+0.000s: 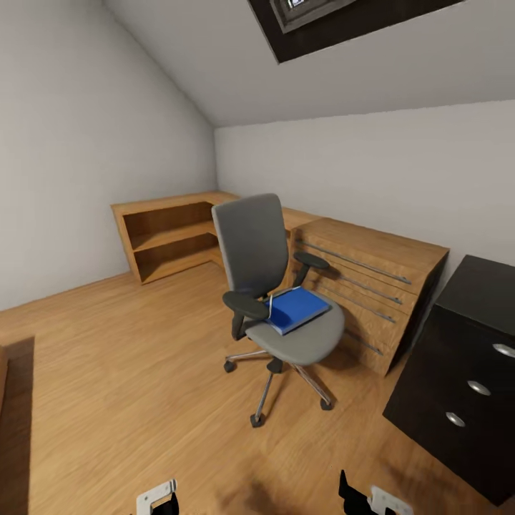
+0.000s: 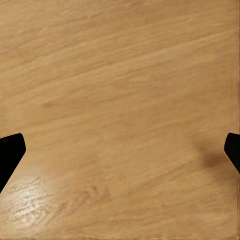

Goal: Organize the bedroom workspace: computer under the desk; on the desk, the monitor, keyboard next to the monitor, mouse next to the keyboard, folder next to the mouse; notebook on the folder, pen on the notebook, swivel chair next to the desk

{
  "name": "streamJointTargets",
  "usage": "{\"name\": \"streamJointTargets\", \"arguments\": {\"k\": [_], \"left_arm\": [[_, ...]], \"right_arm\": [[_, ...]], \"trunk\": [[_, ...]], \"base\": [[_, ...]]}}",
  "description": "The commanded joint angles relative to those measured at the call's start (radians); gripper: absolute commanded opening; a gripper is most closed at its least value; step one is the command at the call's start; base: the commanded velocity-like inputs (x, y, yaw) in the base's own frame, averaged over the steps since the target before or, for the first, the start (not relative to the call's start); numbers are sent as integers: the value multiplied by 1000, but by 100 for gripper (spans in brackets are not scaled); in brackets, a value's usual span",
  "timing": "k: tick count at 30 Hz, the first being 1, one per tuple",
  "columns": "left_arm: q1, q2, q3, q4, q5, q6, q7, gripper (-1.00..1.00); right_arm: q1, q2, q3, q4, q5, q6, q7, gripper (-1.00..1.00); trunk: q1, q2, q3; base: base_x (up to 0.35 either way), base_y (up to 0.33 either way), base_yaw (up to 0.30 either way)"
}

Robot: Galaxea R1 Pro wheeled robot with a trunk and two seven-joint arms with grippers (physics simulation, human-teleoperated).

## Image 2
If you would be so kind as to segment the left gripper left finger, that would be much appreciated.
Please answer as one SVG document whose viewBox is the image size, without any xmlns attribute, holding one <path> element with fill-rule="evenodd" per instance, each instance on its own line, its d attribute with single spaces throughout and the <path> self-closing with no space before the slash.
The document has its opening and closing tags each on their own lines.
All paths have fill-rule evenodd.
<svg viewBox="0 0 240 240">
<path fill-rule="evenodd" d="M 0 138 L 0 193 L 26 152 L 22 133 Z"/>
</svg>

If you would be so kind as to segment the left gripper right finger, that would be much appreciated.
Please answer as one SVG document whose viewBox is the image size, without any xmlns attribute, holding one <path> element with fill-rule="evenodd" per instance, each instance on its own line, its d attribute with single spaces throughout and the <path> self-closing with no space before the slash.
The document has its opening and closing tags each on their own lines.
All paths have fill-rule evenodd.
<svg viewBox="0 0 240 240">
<path fill-rule="evenodd" d="M 227 135 L 224 151 L 240 173 L 240 135 L 229 133 Z"/>
</svg>

